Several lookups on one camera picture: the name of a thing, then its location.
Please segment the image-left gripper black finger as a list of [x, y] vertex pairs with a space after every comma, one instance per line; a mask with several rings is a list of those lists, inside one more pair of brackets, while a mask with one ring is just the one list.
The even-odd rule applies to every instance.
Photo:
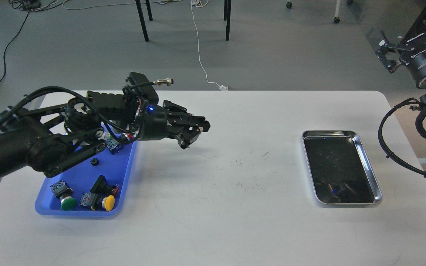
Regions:
[[167, 116], [167, 122], [172, 126], [199, 128], [201, 132], [207, 132], [211, 127], [204, 116], [195, 116], [188, 113], [185, 107], [171, 101], [164, 100], [163, 108]]
[[178, 145], [182, 149], [186, 149], [198, 139], [201, 133], [199, 128], [188, 127], [181, 130], [179, 133], [173, 134], [173, 138], [177, 140]]

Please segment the black robot arm image left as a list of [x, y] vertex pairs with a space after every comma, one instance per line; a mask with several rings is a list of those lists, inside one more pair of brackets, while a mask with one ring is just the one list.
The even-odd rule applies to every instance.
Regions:
[[182, 149], [211, 125], [203, 116], [165, 100], [158, 105], [155, 85], [131, 72], [122, 94], [88, 91], [86, 96], [46, 86], [0, 113], [0, 178], [25, 166], [54, 177], [108, 147], [105, 131], [117, 143], [175, 139]]

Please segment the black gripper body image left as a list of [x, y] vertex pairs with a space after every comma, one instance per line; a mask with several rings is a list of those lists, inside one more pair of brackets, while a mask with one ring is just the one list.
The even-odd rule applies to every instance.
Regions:
[[139, 141], [157, 141], [163, 138], [173, 138], [173, 134], [186, 129], [182, 126], [172, 126], [167, 122], [167, 116], [162, 106], [148, 106], [142, 115], [141, 126], [138, 133]]

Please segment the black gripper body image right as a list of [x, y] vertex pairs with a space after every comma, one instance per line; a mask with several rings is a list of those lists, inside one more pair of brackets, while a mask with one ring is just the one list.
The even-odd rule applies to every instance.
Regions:
[[406, 44], [414, 50], [401, 52], [400, 62], [407, 67], [416, 88], [426, 89], [426, 37], [414, 37]]

